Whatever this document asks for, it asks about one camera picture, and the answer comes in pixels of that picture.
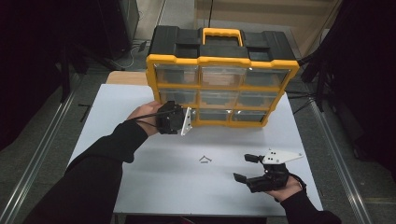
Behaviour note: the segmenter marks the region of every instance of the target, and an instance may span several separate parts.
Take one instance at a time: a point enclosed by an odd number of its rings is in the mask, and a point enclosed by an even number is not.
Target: storage organizer case
[[[155,100],[192,108],[192,126],[263,127],[298,69],[282,32],[157,26],[146,75]]]

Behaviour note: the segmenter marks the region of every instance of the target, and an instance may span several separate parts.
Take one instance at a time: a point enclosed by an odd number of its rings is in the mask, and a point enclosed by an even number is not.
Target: white table
[[[98,138],[109,135],[139,105],[153,100],[148,86],[103,84],[70,159]],[[291,173],[307,184],[314,206],[321,210],[312,173],[286,94],[263,128],[202,126],[187,135],[155,134],[123,164],[123,178],[114,213],[175,216],[285,216],[279,203],[264,193],[250,193],[233,173],[263,175],[260,164],[245,154],[264,155],[268,148],[299,152],[287,162]],[[211,161],[199,161],[206,156]]]

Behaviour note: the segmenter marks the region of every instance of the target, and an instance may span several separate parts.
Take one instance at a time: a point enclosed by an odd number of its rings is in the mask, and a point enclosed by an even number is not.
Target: person's right hand
[[[294,177],[289,176],[288,183],[286,184],[286,187],[283,189],[278,189],[278,190],[271,190],[271,191],[265,191],[265,193],[273,196],[276,198],[280,203],[286,199],[288,199],[291,195],[303,190],[303,188],[300,185],[300,182],[298,182]]]
[[[134,118],[144,116],[147,114],[157,113],[158,109],[161,106],[163,106],[163,105],[158,103],[157,101],[151,101],[150,103],[141,105],[137,109],[135,109],[131,113],[131,115],[128,117],[128,119],[134,119]],[[136,123],[138,125],[140,125],[140,127],[142,127],[142,129],[147,133],[148,136],[152,136],[158,132],[157,127],[156,127],[157,125],[156,125],[156,121],[155,121],[155,116],[138,119],[136,121]]]

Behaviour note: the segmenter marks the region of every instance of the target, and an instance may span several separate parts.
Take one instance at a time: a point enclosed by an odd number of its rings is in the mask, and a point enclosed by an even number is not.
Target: black sleeve
[[[341,219],[329,211],[318,211],[302,190],[281,203],[289,224],[338,224]]]
[[[147,138],[135,121],[120,124],[70,163],[23,223],[110,223],[122,163],[132,162]]]

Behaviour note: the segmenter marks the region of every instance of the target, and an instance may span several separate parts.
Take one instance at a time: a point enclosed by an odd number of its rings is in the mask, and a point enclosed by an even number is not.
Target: human arm
[[[341,219],[330,211],[318,211],[311,203],[300,183],[289,176],[286,187],[279,190],[266,191],[278,199],[286,212],[289,224],[338,224]]]
[[[64,176],[35,206],[24,223],[110,223],[122,178],[122,163],[157,132],[155,118],[133,118],[157,112],[161,105],[139,106],[109,136],[98,139],[76,157]]]

